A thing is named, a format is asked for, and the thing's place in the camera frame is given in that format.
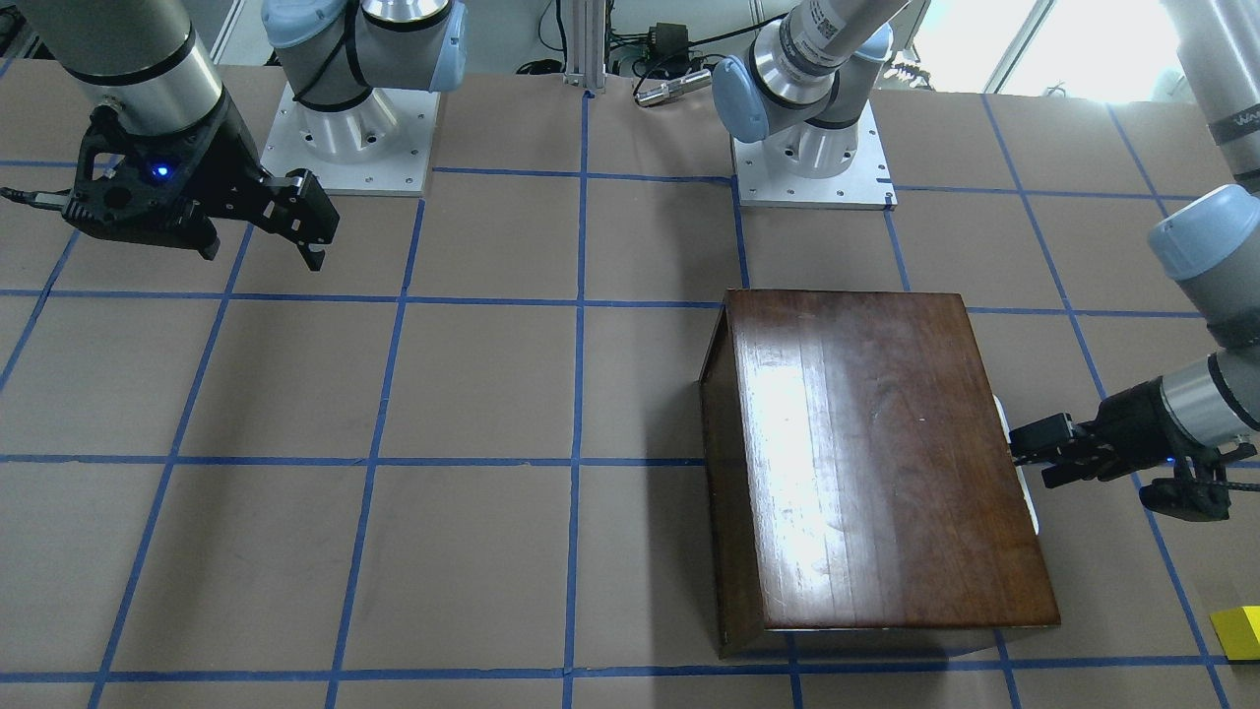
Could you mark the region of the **dark wooden drawer cabinet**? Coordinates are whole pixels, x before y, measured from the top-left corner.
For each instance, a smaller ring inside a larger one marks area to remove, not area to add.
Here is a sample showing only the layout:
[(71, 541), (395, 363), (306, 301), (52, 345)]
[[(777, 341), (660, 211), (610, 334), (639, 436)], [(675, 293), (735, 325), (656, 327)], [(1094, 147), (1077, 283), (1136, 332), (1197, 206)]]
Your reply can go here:
[(699, 373), (719, 656), (1062, 622), (961, 296), (730, 288)]

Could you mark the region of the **yellow block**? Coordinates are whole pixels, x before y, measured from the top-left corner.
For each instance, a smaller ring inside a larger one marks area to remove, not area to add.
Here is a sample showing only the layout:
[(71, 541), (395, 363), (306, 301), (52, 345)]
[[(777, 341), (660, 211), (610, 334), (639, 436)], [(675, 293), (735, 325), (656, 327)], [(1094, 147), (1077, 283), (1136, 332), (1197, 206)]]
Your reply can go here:
[(1223, 647), (1228, 662), (1257, 662), (1259, 647), (1259, 606), (1246, 604), (1234, 610), (1216, 611), (1210, 615), (1217, 641)]

